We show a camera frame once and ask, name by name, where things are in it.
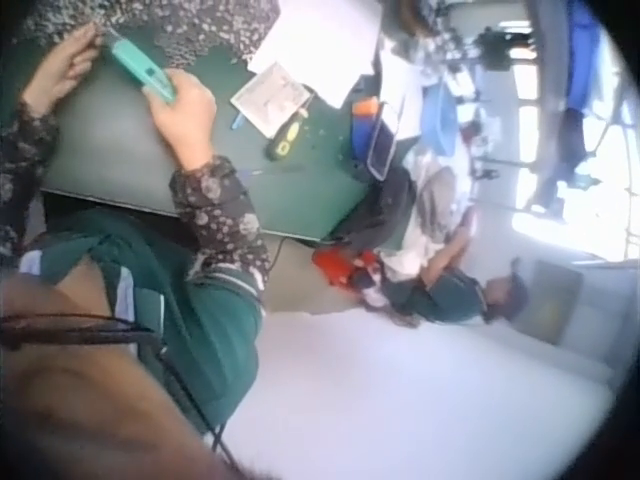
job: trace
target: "floral sleeve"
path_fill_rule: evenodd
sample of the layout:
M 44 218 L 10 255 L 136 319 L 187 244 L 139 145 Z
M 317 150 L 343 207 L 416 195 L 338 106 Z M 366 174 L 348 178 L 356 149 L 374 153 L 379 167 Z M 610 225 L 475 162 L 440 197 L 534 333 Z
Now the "floral sleeve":
M 200 243 L 189 279 L 233 269 L 250 274 L 262 291 L 269 255 L 253 204 L 231 162 L 216 156 L 198 170 L 178 171 L 170 187 L 178 215 Z
M 0 267 L 13 267 L 25 234 L 29 205 L 56 145 L 51 115 L 36 118 L 21 102 L 0 134 Z

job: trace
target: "blue container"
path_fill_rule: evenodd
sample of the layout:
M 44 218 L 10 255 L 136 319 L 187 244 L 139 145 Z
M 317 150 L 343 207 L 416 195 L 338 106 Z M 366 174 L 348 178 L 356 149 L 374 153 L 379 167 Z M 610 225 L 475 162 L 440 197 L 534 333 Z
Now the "blue container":
M 456 99 L 445 82 L 425 90 L 422 105 L 421 140 L 436 155 L 452 157 L 460 131 Z

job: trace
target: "hand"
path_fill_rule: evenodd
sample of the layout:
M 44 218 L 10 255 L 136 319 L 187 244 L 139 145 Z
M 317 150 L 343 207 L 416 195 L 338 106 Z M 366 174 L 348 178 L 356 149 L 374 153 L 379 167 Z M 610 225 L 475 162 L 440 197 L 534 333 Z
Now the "hand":
M 22 93 L 31 113 L 37 117 L 51 113 L 58 101 L 78 86 L 99 55 L 101 42 L 98 28 L 89 23 L 49 52 Z
M 450 257 L 447 255 L 446 251 L 443 250 L 436 253 L 431 260 L 429 260 L 427 266 L 420 270 L 420 278 L 427 289 L 435 285 L 440 278 L 440 275 L 442 275 L 449 266 Z
M 150 88 L 143 88 L 151 117 L 186 171 L 196 170 L 213 157 L 211 132 L 216 118 L 216 99 L 195 76 L 184 70 L 167 69 L 176 89 L 176 99 L 167 104 Z

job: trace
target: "green jacket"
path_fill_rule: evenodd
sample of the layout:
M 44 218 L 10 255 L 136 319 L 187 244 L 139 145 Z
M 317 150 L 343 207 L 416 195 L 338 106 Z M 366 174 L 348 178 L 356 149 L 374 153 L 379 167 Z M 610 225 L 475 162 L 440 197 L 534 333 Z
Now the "green jacket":
M 81 212 L 50 225 L 47 236 L 34 248 L 42 251 L 40 277 L 52 285 L 88 255 L 102 271 L 112 310 L 121 267 L 128 269 L 136 320 L 162 335 L 211 423 L 227 421 L 253 384 L 258 368 L 255 339 L 262 312 L 250 275 L 221 268 L 219 277 L 186 282 L 191 263 L 187 250 L 135 220 L 106 210 Z M 243 285 L 254 285 L 255 292 Z M 139 357 L 203 430 L 179 390 L 165 381 L 155 359 L 143 350 Z

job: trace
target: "sitting man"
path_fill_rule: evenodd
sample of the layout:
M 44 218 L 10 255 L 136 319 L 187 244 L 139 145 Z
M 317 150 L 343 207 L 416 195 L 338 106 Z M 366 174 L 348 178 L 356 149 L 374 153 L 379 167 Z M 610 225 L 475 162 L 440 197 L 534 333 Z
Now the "sitting man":
M 394 279 L 383 262 L 356 269 L 350 279 L 369 308 L 387 313 L 406 327 L 421 320 L 454 324 L 481 317 L 489 323 L 513 320 L 527 305 L 527 287 L 518 274 L 519 260 L 511 262 L 508 275 L 493 278 L 483 287 L 460 270 L 471 240 L 473 210 L 469 209 L 449 242 L 420 269 L 417 277 Z

